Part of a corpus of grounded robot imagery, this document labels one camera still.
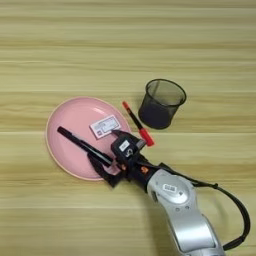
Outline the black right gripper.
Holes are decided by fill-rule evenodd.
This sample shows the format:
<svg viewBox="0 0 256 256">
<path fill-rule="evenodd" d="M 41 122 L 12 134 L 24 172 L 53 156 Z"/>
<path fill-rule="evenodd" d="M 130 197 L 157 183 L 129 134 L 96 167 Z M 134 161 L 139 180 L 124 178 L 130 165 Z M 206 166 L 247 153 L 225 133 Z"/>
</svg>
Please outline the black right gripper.
<svg viewBox="0 0 256 256">
<path fill-rule="evenodd" d="M 122 130 L 112 130 L 111 133 L 117 137 L 126 136 L 133 141 L 140 140 L 134 135 Z M 95 157 L 91 154 L 87 154 L 87 156 L 96 173 L 111 187 L 115 187 L 122 179 L 126 179 L 129 182 L 136 183 L 144 191 L 147 191 L 149 180 L 159 170 L 158 166 L 154 166 L 145 157 L 140 156 L 136 160 L 130 159 L 123 163 L 118 162 L 117 167 L 120 172 L 117 175 L 112 175 L 104 169 L 103 165 Z"/>
</svg>

